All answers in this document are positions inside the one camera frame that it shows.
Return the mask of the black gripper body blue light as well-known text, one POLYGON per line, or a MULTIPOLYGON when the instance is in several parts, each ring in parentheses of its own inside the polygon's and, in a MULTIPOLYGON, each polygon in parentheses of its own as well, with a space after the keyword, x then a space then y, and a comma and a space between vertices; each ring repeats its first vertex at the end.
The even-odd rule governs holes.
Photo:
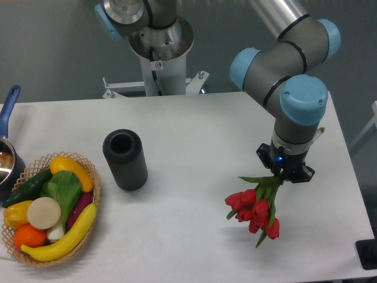
POLYGON ((292 144, 283 141, 280 137, 272 137, 270 144, 262 143, 256 150, 256 154, 264 167, 270 171, 283 169, 284 181, 288 181, 287 177, 291 175, 304 175, 306 182, 309 182, 315 171, 306 165, 305 159, 312 144, 313 140, 302 144, 292 144))

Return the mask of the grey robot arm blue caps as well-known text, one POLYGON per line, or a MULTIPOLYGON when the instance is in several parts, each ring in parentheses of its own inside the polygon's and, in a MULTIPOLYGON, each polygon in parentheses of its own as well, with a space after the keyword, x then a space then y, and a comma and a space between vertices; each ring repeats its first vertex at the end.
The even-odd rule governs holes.
MULTIPOLYGON (((252 1, 252 7, 278 43, 266 52, 239 52, 229 76, 275 118, 271 143, 257 150, 264 167, 285 181, 308 182, 314 171, 305 158, 320 134, 329 92, 307 71, 339 49, 340 32, 326 19, 312 19, 299 1, 252 1)), ((148 96, 188 93, 186 55, 194 36, 176 1, 100 1, 95 14, 113 40, 128 39, 148 96)))

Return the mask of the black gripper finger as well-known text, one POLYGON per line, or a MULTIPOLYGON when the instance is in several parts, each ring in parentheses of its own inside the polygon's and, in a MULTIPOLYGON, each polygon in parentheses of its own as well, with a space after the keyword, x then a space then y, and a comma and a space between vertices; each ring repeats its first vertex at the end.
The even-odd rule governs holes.
POLYGON ((274 177, 277 177, 279 179, 279 184, 283 184, 283 169, 272 169, 271 172, 273 173, 274 177))
POLYGON ((306 176, 304 175, 291 175, 287 177, 287 180, 291 183, 305 183, 306 176))

